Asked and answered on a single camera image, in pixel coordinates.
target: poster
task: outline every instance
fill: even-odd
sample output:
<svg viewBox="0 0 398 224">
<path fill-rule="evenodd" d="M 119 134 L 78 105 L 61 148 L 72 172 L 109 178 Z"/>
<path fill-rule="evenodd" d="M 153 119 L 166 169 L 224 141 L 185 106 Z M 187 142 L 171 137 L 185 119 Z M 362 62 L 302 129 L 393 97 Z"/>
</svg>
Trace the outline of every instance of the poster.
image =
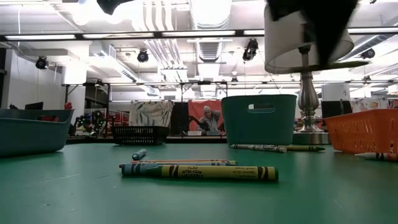
<svg viewBox="0 0 398 224">
<path fill-rule="evenodd" d="M 224 119 L 220 100 L 188 102 L 189 130 L 202 135 L 224 135 Z"/>
<path fill-rule="evenodd" d="M 389 101 L 386 98 L 366 98 L 359 100 L 352 100 L 351 109 L 353 113 L 375 110 L 375 109 L 389 109 Z"/>
</svg>

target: teal plastic basket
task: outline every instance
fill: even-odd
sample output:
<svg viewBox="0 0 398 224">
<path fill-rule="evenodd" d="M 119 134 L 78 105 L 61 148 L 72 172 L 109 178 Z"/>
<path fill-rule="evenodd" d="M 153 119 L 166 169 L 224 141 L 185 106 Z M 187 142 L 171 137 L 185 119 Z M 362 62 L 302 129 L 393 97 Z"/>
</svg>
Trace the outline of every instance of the teal plastic basket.
<svg viewBox="0 0 398 224">
<path fill-rule="evenodd" d="M 61 150 L 67 141 L 73 110 L 0 109 L 0 157 Z M 39 121 L 57 116 L 58 122 Z"/>
<path fill-rule="evenodd" d="M 223 98 L 228 144 L 291 144 L 296 99 L 295 95 Z"/>
</svg>

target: person in poster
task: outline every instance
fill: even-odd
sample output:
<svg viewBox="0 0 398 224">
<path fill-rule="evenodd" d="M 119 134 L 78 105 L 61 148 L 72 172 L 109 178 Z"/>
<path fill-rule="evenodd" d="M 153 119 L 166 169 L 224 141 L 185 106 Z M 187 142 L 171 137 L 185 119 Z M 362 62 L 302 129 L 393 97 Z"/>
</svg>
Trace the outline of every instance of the person in poster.
<svg viewBox="0 0 398 224">
<path fill-rule="evenodd" d="M 205 130 L 203 129 L 203 126 L 198 125 L 197 126 L 197 131 L 202 131 L 205 133 L 206 131 L 218 131 L 218 121 L 220 120 L 220 111 L 212 111 L 209 106 L 204 106 L 203 108 L 203 114 L 199 119 L 199 122 L 201 123 L 207 123 L 208 128 L 210 130 Z"/>
</svg>

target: green table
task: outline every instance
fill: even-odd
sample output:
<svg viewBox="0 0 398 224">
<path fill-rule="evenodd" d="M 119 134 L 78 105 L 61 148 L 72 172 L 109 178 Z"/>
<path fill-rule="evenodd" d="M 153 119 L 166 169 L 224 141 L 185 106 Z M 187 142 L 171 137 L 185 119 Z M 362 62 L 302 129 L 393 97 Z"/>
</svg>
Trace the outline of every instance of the green table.
<svg viewBox="0 0 398 224">
<path fill-rule="evenodd" d="M 398 164 L 335 152 L 226 144 L 146 147 L 145 159 L 234 159 L 279 168 L 278 183 L 123 178 L 142 147 L 77 144 L 0 159 L 0 223 L 395 223 Z"/>
</svg>

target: yellow crayon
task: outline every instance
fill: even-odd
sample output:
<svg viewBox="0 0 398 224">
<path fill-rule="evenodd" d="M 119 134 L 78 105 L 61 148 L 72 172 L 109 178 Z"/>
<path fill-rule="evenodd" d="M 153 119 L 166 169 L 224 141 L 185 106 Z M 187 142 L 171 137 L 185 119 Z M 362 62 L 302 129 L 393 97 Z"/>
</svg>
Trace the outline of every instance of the yellow crayon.
<svg viewBox="0 0 398 224">
<path fill-rule="evenodd" d="M 263 166 L 185 166 L 159 165 L 147 169 L 146 175 L 191 179 L 278 180 L 274 167 Z"/>
</svg>

